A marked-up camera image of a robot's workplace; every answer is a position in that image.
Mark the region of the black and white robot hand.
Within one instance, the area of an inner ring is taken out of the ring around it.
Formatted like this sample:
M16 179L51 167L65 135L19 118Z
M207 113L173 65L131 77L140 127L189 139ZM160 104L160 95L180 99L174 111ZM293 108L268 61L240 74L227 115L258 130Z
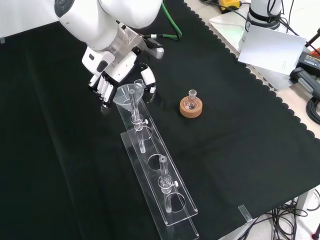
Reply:
M82 57L82 64L92 73L89 89L96 93L102 108L110 108L118 87L125 85L127 78L135 69L140 70L142 88L153 94L156 91L156 79L148 64L138 62L142 53L135 46L128 55L119 60L110 51L96 52L87 47Z

